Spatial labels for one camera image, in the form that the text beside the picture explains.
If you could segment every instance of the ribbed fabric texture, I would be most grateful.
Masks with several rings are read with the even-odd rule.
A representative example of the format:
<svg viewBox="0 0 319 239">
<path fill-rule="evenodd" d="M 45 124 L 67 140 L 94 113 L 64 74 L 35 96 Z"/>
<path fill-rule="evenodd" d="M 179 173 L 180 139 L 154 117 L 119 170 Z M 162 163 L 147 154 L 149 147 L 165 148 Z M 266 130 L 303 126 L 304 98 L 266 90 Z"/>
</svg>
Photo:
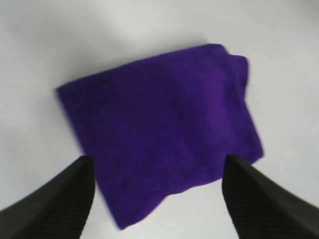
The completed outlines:
<svg viewBox="0 0 319 239">
<path fill-rule="evenodd" d="M 220 179 L 228 153 L 262 157 L 245 104 L 247 74 L 245 57 L 207 44 L 57 89 L 119 228 L 170 194 Z"/>
<path fill-rule="evenodd" d="M 231 156 L 226 159 L 222 191 L 240 239 L 319 238 L 290 217 Z"/>
<path fill-rule="evenodd" d="M 84 165 L 57 196 L 48 211 L 25 235 L 26 239 L 78 239 L 95 192 L 93 162 Z"/>
</svg>

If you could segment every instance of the white table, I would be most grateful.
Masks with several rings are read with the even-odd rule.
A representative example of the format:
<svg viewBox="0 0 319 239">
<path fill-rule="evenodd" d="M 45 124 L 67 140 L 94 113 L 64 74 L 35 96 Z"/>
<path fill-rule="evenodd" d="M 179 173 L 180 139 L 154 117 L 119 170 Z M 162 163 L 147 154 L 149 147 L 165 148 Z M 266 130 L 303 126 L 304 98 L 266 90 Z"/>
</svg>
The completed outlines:
<svg viewBox="0 0 319 239">
<path fill-rule="evenodd" d="M 255 166 L 319 206 L 316 0 L 0 0 L 0 209 L 81 155 L 54 88 L 203 43 L 250 60 Z M 235 239 L 221 180 L 167 197 L 119 231 L 97 191 L 83 239 Z"/>
</svg>

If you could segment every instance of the ribbed rubber pad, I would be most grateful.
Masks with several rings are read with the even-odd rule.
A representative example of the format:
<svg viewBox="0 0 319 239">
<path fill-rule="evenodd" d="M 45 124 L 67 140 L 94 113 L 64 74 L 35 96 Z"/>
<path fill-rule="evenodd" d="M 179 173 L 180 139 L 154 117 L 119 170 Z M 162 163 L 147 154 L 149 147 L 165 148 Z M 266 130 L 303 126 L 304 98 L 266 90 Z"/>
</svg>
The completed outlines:
<svg viewBox="0 0 319 239">
<path fill-rule="evenodd" d="M 94 167 L 92 162 L 89 162 L 74 174 L 48 211 L 29 230 L 26 238 L 80 238 L 92 206 L 94 192 Z"/>
<path fill-rule="evenodd" d="M 78 239 L 95 193 L 93 158 L 82 156 L 0 211 L 0 239 Z"/>
<path fill-rule="evenodd" d="M 222 191 L 240 239 L 319 238 L 303 227 L 296 218 L 290 217 L 286 209 L 274 201 L 261 184 L 256 182 L 256 179 L 249 175 L 236 160 L 236 157 L 230 155 L 226 158 Z M 261 173 L 259 174 L 265 180 L 269 180 Z"/>
</svg>

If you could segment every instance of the folded cloth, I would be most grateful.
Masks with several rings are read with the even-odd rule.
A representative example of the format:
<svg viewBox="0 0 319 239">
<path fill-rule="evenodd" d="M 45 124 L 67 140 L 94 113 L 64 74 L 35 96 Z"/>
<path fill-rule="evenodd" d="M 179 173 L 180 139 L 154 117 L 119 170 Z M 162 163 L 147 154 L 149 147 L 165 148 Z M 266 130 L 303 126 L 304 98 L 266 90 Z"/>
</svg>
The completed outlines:
<svg viewBox="0 0 319 239">
<path fill-rule="evenodd" d="M 57 89 L 119 228 L 166 196 L 220 179 L 226 154 L 263 151 L 244 97 L 248 64 L 207 44 Z"/>
</svg>

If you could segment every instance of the purple knit fabric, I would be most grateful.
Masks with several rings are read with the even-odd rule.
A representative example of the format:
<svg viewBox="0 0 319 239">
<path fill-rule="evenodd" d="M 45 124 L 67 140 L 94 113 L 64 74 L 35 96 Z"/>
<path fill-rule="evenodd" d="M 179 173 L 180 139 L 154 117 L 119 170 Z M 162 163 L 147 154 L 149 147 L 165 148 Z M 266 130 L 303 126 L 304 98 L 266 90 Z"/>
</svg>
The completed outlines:
<svg viewBox="0 0 319 239">
<path fill-rule="evenodd" d="M 226 154 L 263 155 L 246 108 L 247 60 L 207 44 L 57 89 L 119 228 L 166 196 L 222 177 Z"/>
</svg>

